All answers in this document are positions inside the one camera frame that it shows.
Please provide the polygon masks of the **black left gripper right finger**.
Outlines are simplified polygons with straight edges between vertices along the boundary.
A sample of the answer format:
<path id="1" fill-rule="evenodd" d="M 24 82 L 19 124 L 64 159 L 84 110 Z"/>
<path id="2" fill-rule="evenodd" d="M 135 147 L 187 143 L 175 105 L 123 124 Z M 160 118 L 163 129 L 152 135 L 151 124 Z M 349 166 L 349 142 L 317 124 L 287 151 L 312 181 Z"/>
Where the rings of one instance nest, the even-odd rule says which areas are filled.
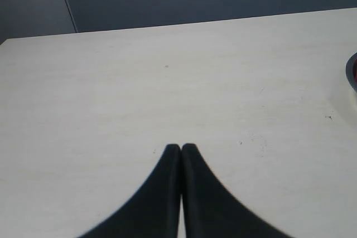
<path id="1" fill-rule="evenodd" d="M 241 204 L 213 174 L 198 147 L 182 147 L 187 237 L 289 237 Z"/>

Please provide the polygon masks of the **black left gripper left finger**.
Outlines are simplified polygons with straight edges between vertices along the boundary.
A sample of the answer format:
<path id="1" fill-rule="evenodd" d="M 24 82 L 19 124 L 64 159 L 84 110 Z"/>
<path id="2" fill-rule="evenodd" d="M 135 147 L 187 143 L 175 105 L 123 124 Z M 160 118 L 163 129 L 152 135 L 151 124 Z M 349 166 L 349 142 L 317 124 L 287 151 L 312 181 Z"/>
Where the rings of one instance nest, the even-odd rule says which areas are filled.
<path id="1" fill-rule="evenodd" d="M 181 149 L 165 147 L 136 193 L 82 237 L 177 237 L 181 201 Z"/>

